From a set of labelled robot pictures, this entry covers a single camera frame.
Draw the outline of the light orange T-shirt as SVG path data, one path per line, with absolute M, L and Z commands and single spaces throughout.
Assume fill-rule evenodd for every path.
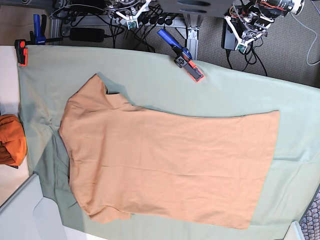
M 131 215 L 247 229 L 280 112 L 190 117 L 135 106 L 94 75 L 66 103 L 69 185 L 93 220 Z

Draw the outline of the black power adapter left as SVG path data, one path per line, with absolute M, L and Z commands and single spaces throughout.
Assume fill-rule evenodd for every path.
M 226 21 L 223 22 L 221 47 L 225 50 L 234 51 L 237 45 L 237 39 Z

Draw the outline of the blue clamp at middle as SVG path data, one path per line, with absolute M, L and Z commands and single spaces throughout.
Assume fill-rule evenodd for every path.
M 184 69 L 196 83 L 200 82 L 205 76 L 193 63 L 193 58 L 189 50 L 186 47 L 182 47 L 164 28 L 160 29 L 157 34 L 169 44 L 171 49 L 175 52 L 175 64 L 179 68 Z

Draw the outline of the blue clamp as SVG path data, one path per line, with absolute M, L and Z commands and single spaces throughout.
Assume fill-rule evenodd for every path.
M 193 63 L 193 58 L 189 50 L 186 47 L 182 47 L 164 28 L 160 29 L 157 34 L 169 44 L 171 49 L 175 52 L 175 64 L 179 68 L 184 69 L 196 83 L 200 82 L 205 76 Z
M 29 32 L 30 40 L 16 39 L 14 48 L 17 57 L 17 63 L 20 67 L 26 67 L 28 64 L 28 48 L 29 45 L 45 45 L 47 43 L 61 42 L 62 37 L 46 38 L 47 16 L 42 14 L 33 15 L 34 31 Z

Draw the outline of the green table cloth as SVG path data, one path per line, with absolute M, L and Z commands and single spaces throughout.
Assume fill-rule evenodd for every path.
M 142 51 L 40 45 L 18 68 L 20 111 L 30 174 L 54 200 L 62 223 L 109 240 L 280 240 L 300 220 L 320 184 L 320 91 L 197 61 L 194 82 L 170 57 Z M 100 224 L 76 203 L 58 129 L 67 100 L 94 74 L 132 104 L 185 116 L 235 117 L 280 111 L 274 158 L 246 230 L 134 215 Z

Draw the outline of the blue clamp at left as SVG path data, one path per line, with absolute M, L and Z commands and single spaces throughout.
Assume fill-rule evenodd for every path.
M 45 45 L 47 43 L 61 42 L 62 37 L 46 38 L 47 16 L 42 14 L 33 15 L 34 31 L 29 32 L 30 40 L 16 39 L 14 48 L 17 57 L 17 63 L 20 67 L 26 67 L 28 64 L 28 48 L 29 45 Z

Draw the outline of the dark orange cloth pile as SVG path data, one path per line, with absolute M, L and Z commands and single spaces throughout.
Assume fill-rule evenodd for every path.
M 18 168 L 27 154 L 24 129 L 14 114 L 0 116 L 0 164 Z

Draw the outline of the grey plastic bin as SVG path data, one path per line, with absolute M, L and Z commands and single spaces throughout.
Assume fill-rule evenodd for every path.
M 30 176 L 0 207 L 2 240 L 65 240 L 58 205 L 43 196 L 40 178 Z

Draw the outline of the black power brick on frame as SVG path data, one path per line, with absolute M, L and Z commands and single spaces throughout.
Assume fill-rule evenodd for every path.
M 72 27 L 69 39 L 72 41 L 101 43 L 105 39 L 105 31 L 100 28 Z

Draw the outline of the aluminium frame post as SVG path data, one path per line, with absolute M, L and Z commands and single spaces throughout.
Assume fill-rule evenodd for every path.
M 199 32 L 204 17 L 199 14 L 183 14 L 186 25 L 186 48 L 191 53 L 192 59 L 198 58 Z

